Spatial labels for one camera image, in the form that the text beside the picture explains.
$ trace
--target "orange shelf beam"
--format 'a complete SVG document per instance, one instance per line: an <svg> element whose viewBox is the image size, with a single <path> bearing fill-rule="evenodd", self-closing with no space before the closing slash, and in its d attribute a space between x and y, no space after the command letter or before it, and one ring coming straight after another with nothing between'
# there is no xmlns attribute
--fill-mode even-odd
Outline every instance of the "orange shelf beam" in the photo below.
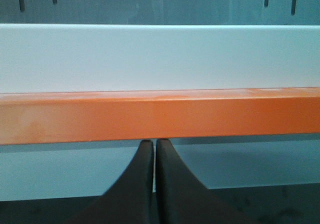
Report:
<svg viewBox="0 0 320 224"><path fill-rule="evenodd" d="M320 133L320 88L0 94L0 144Z"/></svg>

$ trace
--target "white panel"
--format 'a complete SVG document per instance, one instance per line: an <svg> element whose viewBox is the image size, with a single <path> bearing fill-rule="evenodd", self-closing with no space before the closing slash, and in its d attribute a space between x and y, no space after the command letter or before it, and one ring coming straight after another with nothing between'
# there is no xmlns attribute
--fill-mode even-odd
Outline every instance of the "white panel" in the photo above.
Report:
<svg viewBox="0 0 320 224"><path fill-rule="evenodd" d="M175 145L175 148L210 189L320 182L319 139Z"/></svg>
<svg viewBox="0 0 320 224"><path fill-rule="evenodd" d="M102 195L139 141L0 146L0 201Z"/></svg>
<svg viewBox="0 0 320 224"><path fill-rule="evenodd" d="M320 26L0 24L0 92L320 86Z"/></svg>

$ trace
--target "gray floor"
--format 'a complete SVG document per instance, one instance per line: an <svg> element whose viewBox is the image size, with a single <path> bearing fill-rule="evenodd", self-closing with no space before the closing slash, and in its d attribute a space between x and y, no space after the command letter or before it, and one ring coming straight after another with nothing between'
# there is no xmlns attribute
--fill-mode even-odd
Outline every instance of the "gray floor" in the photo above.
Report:
<svg viewBox="0 0 320 224"><path fill-rule="evenodd" d="M320 184L212 190L234 208L262 224L319 224ZM1 224L56 224L96 197L0 202ZM157 224L156 196L152 223Z"/></svg>

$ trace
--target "orange metal beam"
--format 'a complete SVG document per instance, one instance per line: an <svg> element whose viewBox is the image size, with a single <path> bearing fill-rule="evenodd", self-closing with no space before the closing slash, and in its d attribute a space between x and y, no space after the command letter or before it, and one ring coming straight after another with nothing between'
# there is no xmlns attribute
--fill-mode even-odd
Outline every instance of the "orange metal beam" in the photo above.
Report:
<svg viewBox="0 0 320 224"><path fill-rule="evenodd" d="M0 95L0 144L320 133L320 88Z"/></svg>

